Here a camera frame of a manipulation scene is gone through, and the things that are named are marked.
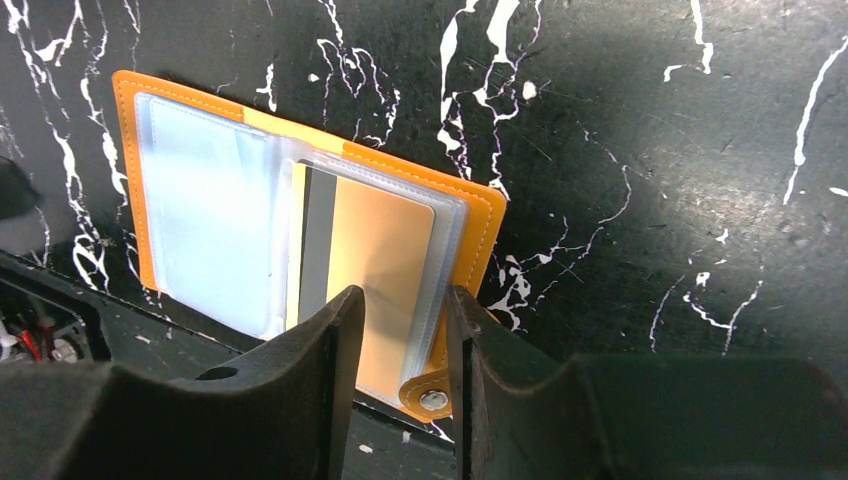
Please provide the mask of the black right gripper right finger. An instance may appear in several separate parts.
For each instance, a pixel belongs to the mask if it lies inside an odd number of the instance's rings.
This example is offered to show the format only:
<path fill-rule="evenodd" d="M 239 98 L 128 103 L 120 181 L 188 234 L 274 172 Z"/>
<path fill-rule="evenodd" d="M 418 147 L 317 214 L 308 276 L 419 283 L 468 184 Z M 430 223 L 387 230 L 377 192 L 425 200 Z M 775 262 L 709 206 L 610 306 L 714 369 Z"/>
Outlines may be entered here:
<path fill-rule="evenodd" d="M 557 362 L 464 288 L 447 293 L 462 479 L 843 479 L 847 401 L 777 355 Z"/>

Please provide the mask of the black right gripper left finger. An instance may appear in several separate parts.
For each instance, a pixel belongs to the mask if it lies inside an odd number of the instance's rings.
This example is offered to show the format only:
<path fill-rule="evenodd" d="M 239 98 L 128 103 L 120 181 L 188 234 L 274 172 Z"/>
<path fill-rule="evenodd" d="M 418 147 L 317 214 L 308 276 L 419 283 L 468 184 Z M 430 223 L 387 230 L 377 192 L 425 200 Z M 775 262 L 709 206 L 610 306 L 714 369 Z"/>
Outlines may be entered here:
<path fill-rule="evenodd" d="M 115 362 L 1 369 L 5 479 L 338 479 L 363 290 L 196 378 Z"/>

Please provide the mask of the orange leather card holder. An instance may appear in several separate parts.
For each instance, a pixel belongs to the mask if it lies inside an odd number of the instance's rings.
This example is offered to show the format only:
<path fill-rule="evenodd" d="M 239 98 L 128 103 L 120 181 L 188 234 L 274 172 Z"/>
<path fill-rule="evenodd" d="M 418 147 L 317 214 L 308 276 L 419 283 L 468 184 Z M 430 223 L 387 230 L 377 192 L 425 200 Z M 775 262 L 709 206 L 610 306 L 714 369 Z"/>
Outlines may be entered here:
<path fill-rule="evenodd" d="M 449 417 L 445 297 L 477 293 L 504 195 L 330 133 L 161 78 L 112 78 L 142 284 L 243 335 L 285 325 L 292 172 L 302 163 L 435 213 L 399 409 Z"/>

